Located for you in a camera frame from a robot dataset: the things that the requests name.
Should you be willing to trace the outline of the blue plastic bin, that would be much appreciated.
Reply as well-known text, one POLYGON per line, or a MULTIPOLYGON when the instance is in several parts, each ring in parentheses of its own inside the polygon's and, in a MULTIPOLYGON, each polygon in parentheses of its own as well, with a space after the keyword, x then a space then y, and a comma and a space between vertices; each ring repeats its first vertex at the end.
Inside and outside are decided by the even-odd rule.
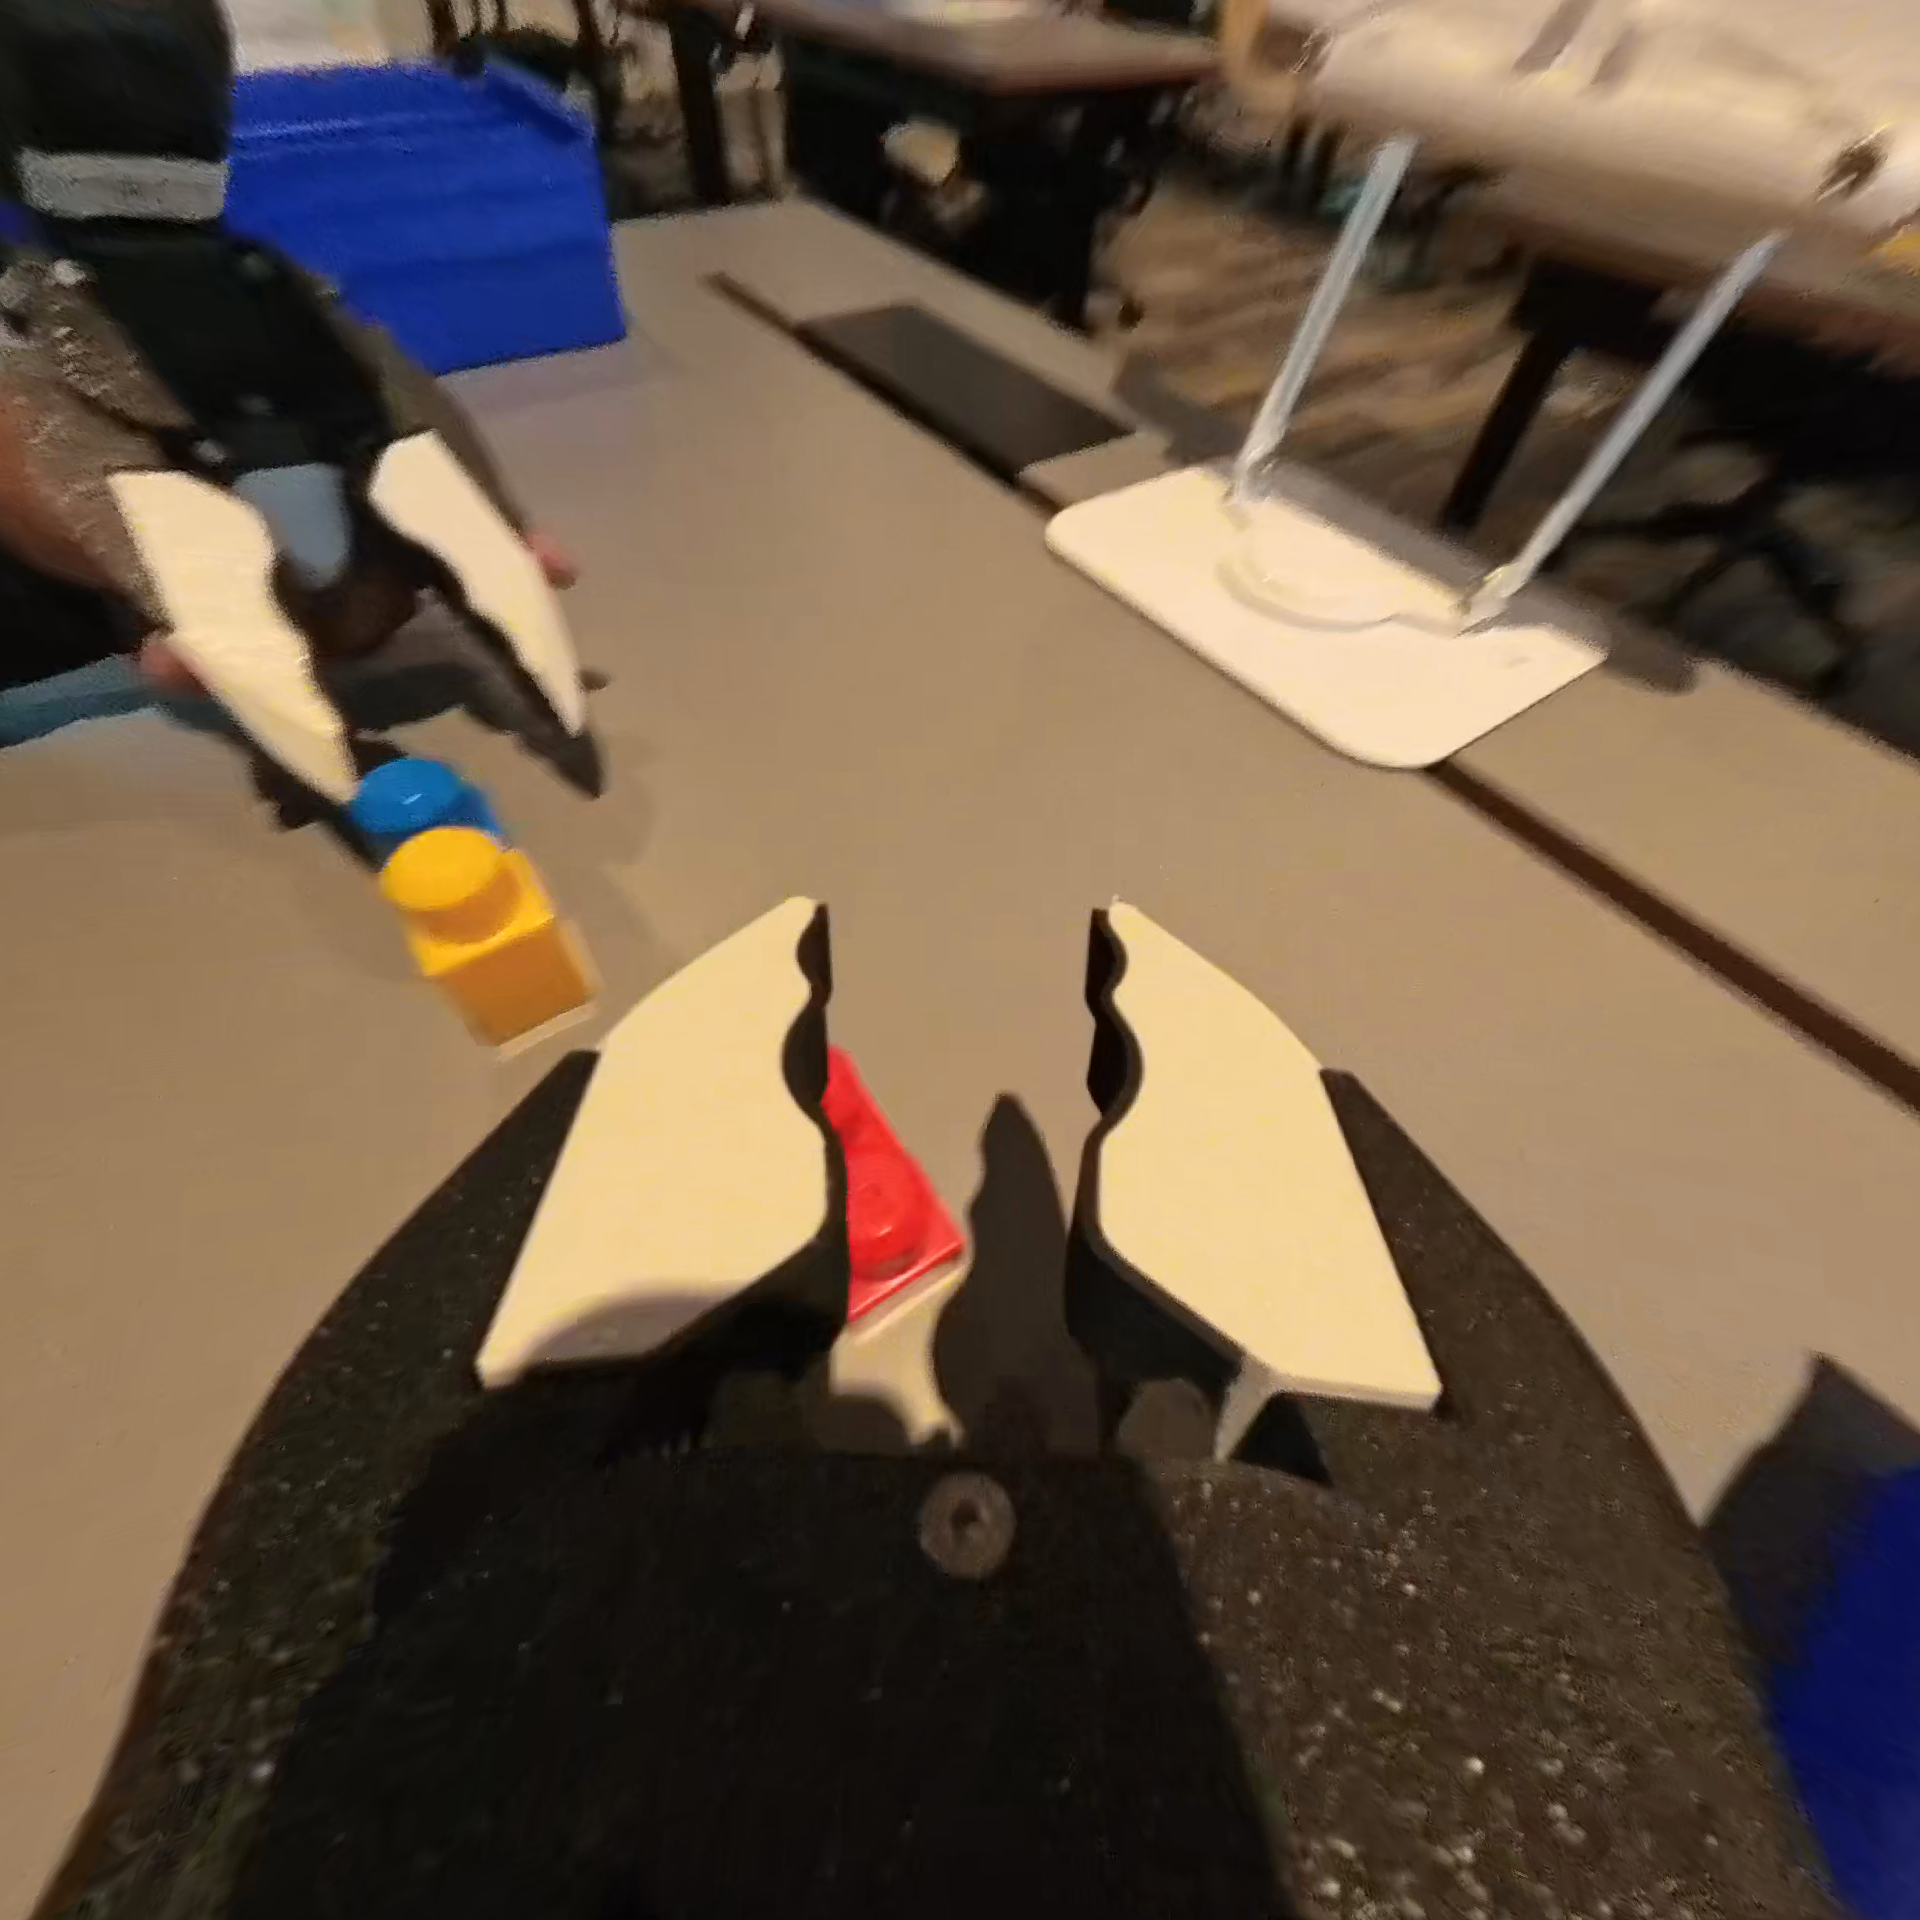
POLYGON ((592 119, 512 63, 242 71, 226 215, 435 373, 628 328, 592 119))
POLYGON ((1832 1896, 1917 1913, 1917 1416, 1811 1355, 1705 1521, 1832 1896))

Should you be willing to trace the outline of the person's left hand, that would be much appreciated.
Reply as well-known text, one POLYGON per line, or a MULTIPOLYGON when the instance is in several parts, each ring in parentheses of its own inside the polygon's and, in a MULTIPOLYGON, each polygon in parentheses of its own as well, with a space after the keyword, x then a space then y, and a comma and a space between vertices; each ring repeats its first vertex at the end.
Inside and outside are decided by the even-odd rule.
MULTIPOLYGON (((52 495, 49 468, 36 455, 32 410, 20 396, 3 396, 3 546, 27 567, 75 589, 110 589, 109 569, 77 537, 77 522, 52 495)), ((366 578, 311 617, 310 638, 318 659, 357 659, 388 643, 415 613, 417 589, 399 575, 366 578)), ((137 674, 154 692, 200 692, 184 659, 149 632, 138 642, 137 674)))

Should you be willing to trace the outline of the white stand base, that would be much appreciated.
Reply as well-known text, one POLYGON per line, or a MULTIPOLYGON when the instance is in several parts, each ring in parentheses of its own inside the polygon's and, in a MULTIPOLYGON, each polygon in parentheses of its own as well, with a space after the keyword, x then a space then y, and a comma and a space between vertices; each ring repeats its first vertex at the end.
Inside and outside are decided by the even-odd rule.
POLYGON ((1225 462, 1169 468, 1056 509, 1055 558, 1322 747, 1440 763, 1599 668, 1610 627, 1522 589, 1468 625, 1476 555, 1278 465, 1248 501, 1225 462))

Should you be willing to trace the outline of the wooden desk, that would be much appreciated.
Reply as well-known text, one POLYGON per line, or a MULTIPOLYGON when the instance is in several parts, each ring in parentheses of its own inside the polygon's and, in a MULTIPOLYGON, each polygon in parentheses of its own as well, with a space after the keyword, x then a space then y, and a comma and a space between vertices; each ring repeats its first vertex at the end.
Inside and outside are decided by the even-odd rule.
MULTIPOLYGON (((1437 509, 1446 532, 1482 522, 1574 357, 1648 368, 1705 283, 1762 225, 1746 204, 1679 186, 1574 186, 1543 173, 1490 184, 1476 222, 1522 262, 1506 315, 1522 345, 1437 509)), ((1788 233, 1742 294, 1737 324, 1915 377, 1917 222, 1891 241, 1838 229, 1788 233)))
POLYGON ((656 3, 692 204, 738 200, 716 74, 772 50, 786 170, 881 225, 883 133, 938 123, 987 161, 991 246, 957 265, 1084 332, 1102 230, 1151 190, 1178 105, 1220 71, 1207 35, 1056 3, 656 3))

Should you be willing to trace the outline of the blue one-stud block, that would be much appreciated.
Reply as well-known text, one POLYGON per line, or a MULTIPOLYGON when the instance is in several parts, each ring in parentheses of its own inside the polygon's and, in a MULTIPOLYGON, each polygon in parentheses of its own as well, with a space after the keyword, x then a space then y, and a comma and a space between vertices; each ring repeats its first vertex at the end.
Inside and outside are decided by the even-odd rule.
POLYGON ((511 841, 484 791, 454 763, 427 756, 395 756, 363 772, 345 818, 373 869, 424 832, 472 828, 511 841))

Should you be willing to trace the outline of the yellow one-stud block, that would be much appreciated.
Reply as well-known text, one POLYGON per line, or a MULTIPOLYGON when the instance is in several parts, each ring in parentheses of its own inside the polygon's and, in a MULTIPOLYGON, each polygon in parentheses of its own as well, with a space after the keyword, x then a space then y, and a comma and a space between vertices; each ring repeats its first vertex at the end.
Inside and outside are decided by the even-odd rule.
POLYGON ((589 954, 518 848, 483 828, 427 828, 377 883, 417 977, 477 1042, 511 1051, 589 1014, 589 954))

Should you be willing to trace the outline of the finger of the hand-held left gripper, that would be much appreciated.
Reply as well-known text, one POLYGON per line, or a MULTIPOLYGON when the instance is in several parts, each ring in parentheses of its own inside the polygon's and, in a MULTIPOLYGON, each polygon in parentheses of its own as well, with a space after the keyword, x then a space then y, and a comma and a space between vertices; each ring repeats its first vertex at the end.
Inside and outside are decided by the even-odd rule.
POLYGON ((267 762, 349 802, 360 781, 349 728, 278 601, 267 522, 187 470, 116 470, 109 493, 172 652, 267 762))
POLYGON ((537 689, 561 734, 586 734, 589 689, 557 589, 491 493, 440 435, 388 442, 369 474, 369 508, 440 562, 462 611, 537 689))

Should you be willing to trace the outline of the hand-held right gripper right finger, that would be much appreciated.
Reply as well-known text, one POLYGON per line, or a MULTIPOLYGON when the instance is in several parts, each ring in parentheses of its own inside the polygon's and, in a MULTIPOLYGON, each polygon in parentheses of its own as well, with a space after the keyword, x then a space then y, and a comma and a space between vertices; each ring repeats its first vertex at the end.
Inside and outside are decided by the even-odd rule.
POLYGON ((1121 897, 1091 915, 1084 998, 1094 1122, 1068 1333, 1102 1440, 1315 1462, 1303 1404, 1440 1412, 1437 1361, 1309 1042, 1121 897))

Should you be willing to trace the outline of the person's left forearm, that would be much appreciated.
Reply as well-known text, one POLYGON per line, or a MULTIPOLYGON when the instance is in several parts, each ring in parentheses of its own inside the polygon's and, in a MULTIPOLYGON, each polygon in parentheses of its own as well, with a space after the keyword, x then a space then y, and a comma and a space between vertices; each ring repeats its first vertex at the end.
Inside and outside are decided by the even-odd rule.
POLYGON ((3 562, 3 747, 156 709, 137 642, 106 593, 3 562))

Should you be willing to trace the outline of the red one-stud block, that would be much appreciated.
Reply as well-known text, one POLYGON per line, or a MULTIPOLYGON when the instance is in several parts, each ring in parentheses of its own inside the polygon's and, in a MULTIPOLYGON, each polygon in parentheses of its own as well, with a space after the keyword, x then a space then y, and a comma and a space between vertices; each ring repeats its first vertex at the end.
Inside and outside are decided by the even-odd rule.
POLYGON ((822 1112, 849 1171, 849 1330, 952 1278, 964 1239, 850 1054, 828 1047, 822 1112))

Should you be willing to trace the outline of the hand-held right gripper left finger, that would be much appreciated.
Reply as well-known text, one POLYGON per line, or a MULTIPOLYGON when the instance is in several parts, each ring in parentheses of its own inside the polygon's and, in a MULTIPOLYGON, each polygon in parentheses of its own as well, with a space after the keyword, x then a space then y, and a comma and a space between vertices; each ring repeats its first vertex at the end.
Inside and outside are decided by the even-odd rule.
POLYGON ((607 1027, 479 1386, 684 1358, 794 1381, 828 1354, 849 1321, 828 998, 828 907, 793 896, 607 1027))

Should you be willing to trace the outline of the black table pad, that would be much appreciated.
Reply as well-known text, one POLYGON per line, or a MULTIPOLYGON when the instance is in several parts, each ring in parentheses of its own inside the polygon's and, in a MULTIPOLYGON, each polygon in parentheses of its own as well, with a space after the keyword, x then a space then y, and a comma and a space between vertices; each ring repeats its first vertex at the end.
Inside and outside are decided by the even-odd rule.
POLYGON ((808 317, 794 339, 1003 486, 1135 431, 917 303, 808 317))

